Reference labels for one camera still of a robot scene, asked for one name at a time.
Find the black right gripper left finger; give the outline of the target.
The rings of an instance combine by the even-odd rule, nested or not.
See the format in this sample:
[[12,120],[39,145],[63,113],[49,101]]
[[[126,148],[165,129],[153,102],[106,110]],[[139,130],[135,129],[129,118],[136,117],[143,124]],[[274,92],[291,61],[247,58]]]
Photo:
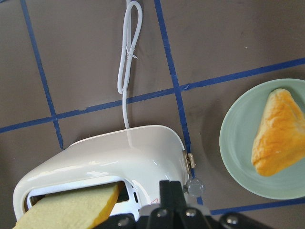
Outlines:
[[160,186],[160,206],[152,211],[153,215],[170,215],[171,214],[171,190],[170,181],[162,180]]

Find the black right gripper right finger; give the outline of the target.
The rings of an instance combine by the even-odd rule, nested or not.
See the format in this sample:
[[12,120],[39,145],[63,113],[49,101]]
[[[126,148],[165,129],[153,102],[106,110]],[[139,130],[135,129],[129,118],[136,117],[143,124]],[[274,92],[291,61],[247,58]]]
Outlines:
[[170,188],[172,192],[172,200],[170,206],[171,214],[180,214],[187,207],[183,187],[179,181],[171,181]]

